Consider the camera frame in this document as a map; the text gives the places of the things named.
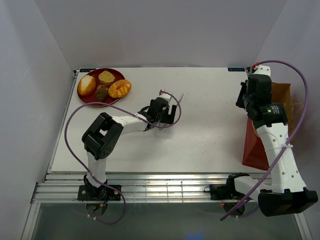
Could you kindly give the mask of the orange ring doughnut bread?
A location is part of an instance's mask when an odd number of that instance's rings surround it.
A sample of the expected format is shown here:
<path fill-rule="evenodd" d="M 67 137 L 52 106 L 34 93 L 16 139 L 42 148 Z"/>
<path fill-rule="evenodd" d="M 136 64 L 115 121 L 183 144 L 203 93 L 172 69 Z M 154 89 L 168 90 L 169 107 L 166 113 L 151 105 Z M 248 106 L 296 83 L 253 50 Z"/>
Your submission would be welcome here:
<path fill-rule="evenodd" d="M 132 84 L 127 79 L 116 81 L 108 88 L 108 94 L 111 98 L 123 98 L 132 88 Z"/>

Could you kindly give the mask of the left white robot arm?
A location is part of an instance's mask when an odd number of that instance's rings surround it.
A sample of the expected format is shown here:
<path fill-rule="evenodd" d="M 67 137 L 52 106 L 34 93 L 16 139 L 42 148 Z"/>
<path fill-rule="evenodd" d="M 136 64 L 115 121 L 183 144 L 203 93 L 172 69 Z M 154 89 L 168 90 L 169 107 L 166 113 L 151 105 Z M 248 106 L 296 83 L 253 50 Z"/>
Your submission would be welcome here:
<path fill-rule="evenodd" d="M 107 157 L 114 150 L 121 135 L 133 132 L 146 132 L 155 127 L 172 125 L 177 110 L 176 105 L 169 106 L 171 97 L 157 97 L 149 106 L 134 115 L 110 116 L 103 112 L 93 121 L 82 136 L 88 158 L 89 173 L 84 177 L 87 192 L 100 200 L 106 195 Z"/>

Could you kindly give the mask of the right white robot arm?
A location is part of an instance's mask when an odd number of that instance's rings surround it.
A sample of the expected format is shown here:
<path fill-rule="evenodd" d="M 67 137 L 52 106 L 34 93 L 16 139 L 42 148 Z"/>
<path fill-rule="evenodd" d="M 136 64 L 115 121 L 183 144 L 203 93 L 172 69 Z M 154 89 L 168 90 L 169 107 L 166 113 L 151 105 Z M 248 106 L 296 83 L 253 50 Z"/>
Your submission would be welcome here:
<path fill-rule="evenodd" d="M 272 80 L 268 75 L 252 74 L 241 83 L 236 106 L 243 108 L 260 137 L 271 176 L 271 187 L 247 173 L 234 173 L 226 181 L 226 194 L 237 199 L 244 195 L 226 215 L 229 216 L 251 198 L 266 217 L 298 214 L 318 202 L 318 194 L 303 181 L 292 151 L 288 119 L 280 103 L 272 102 Z"/>

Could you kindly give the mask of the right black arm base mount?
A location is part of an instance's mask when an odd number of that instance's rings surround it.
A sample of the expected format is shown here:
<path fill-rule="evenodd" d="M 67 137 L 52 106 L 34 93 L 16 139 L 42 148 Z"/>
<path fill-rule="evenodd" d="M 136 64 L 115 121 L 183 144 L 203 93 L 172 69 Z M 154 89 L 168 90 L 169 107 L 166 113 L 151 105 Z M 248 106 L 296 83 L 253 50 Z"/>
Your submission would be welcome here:
<path fill-rule="evenodd" d="M 245 195 L 237 192 L 234 186 L 210 184 L 203 190 L 210 195 L 211 200 L 240 200 Z"/>

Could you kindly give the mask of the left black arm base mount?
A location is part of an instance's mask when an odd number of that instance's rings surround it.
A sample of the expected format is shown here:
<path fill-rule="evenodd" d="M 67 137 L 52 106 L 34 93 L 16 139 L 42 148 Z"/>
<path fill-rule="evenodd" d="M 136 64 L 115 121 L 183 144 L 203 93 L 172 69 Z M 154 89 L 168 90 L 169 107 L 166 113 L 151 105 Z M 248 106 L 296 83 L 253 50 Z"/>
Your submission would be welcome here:
<path fill-rule="evenodd" d="M 78 189 L 76 199 L 78 201 L 120 201 L 121 196 L 117 191 L 104 186 L 96 188 L 81 185 Z"/>

